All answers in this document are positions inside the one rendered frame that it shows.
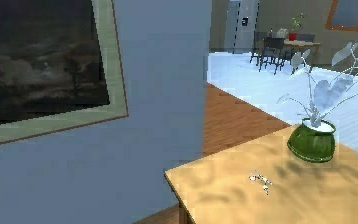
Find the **dark grey dining chair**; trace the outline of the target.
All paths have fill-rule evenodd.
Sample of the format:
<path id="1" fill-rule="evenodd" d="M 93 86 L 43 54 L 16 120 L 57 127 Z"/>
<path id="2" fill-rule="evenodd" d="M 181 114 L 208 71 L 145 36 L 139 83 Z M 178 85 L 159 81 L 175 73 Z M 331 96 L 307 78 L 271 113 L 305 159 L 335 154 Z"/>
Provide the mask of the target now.
<path id="1" fill-rule="evenodd" d="M 305 41 L 305 42 L 313 42 L 315 38 L 314 34 L 298 34 L 296 40 Z"/>
<path id="2" fill-rule="evenodd" d="M 259 57 L 259 70 L 270 64 L 275 66 L 274 72 L 281 71 L 285 62 L 284 45 L 284 38 L 265 37 Z"/>
<path id="3" fill-rule="evenodd" d="M 250 61 L 256 59 L 256 65 L 259 65 L 261 50 L 263 47 L 263 41 L 266 37 L 267 37 L 266 32 L 260 32 L 260 31 L 254 32 L 253 47 L 251 49 Z"/>

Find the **small silver key bunch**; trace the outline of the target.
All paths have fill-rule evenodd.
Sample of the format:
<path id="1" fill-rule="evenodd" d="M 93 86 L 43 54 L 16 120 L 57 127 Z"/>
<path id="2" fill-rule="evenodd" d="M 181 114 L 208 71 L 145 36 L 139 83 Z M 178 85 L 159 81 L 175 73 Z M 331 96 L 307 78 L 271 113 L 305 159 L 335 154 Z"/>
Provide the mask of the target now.
<path id="1" fill-rule="evenodd" d="M 262 184 L 263 191 L 266 195 L 269 194 L 269 186 L 272 185 L 272 181 L 269 180 L 267 177 L 260 174 L 258 171 L 254 170 L 249 175 L 250 181 L 259 181 Z"/>

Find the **grey fridge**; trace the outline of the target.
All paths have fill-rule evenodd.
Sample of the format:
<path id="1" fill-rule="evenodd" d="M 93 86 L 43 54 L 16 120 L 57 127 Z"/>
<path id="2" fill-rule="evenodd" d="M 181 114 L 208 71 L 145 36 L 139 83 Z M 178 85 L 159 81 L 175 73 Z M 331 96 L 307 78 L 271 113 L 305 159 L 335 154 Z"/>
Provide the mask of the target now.
<path id="1" fill-rule="evenodd" d="M 230 0 L 227 8 L 224 49 L 229 53 L 247 53 L 254 45 L 254 33 L 260 0 Z"/>

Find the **light wooden table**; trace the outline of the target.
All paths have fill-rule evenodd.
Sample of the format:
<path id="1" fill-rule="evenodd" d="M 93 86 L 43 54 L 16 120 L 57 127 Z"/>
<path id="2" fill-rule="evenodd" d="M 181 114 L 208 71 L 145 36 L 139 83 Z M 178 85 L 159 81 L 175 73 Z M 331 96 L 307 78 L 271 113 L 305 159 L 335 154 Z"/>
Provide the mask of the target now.
<path id="1" fill-rule="evenodd" d="M 180 224 L 358 224 L 358 152 L 338 143 L 334 158 L 295 157 L 288 127 L 165 172 Z M 252 171 L 272 181 L 269 194 Z"/>

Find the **pale plant in green pot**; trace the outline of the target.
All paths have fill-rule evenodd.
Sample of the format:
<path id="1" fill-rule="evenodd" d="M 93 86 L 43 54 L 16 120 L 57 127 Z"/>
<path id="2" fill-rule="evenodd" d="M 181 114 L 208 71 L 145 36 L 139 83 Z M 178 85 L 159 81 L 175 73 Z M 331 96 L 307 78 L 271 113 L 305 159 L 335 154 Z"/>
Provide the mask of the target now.
<path id="1" fill-rule="evenodd" d="M 345 47 L 334 54 L 331 60 L 332 66 L 349 56 L 353 58 L 353 64 L 331 81 L 316 81 L 306 68 L 299 69 L 299 66 L 306 62 L 310 50 L 305 50 L 303 53 L 297 52 L 292 56 L 291 66 L 295 69 L 294 74 L 305 73 L 308 77 L 309 104 L 304 105 L 289 94 L 281 96 L 277 104 L 293 101 L 301 105 L 304 110 L 305 118 L 301 120 L 301 124 L 291 133 L 287 141 L 288 149 L 299 159 L 311 163 L 325 163 L 333 159 L 336 127 L 326 121 L 325 117 L 339 105 L 358 96 L 356 93 L 344 98 L 345 93 L 355 85 L 350 73 L 358 69 L 358 57 L 355 55 L 357 48 L 357 42 L 348 42 Z"/>

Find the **wooden dining table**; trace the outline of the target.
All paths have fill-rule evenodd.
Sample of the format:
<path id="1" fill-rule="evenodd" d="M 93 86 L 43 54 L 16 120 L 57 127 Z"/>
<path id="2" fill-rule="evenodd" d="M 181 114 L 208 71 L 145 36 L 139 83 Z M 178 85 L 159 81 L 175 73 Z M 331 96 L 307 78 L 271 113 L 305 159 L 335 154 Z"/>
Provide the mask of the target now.
<path id="1" fill-rule="evenodd" d="M 285 40 L 284 46 L 291 47 L 291 48 L 298 49 L 298 50 L 311 49 L 312 50 L 311 69 L 316 66 L 320 43 L 298 41 L 298 40 L 293 40 L 293 41 Z"/>

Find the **dark framed landscape painting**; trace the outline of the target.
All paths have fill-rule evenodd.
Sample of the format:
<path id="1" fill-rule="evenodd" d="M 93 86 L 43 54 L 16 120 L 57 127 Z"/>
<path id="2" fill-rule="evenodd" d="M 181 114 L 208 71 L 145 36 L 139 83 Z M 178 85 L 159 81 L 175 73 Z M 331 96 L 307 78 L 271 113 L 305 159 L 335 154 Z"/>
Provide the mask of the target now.
<path id="1" fill-rule="evenodd" d="M 0 145 L 128 114 L 113 0 L 0 0 Z"/>

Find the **green plant in red pot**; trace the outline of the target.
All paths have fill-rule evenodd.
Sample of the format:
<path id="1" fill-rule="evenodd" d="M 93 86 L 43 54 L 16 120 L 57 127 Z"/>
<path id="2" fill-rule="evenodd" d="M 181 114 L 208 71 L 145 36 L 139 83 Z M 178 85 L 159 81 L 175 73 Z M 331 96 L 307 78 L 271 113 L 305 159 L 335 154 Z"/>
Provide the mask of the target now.
<path id="1" fill-rule="evenodd" d="M 302 24 L 301 21 L 304 19 L 304 14 L 300 13 L 298 16 L 292 18 L 292 28 L 289 31 L 289 40 L 295 41 L 298 32 L 300 31 Z"/>

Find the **orange framed window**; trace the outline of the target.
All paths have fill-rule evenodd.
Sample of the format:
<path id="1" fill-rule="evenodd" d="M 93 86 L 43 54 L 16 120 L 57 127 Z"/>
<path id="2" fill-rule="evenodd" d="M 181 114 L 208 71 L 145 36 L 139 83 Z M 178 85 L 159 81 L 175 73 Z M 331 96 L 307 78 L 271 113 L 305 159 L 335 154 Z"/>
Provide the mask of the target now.
<path id="1" fill-rule="evenodd" d="M 332 0 L 325 28 L 358 32 L 358 0 Z"/>

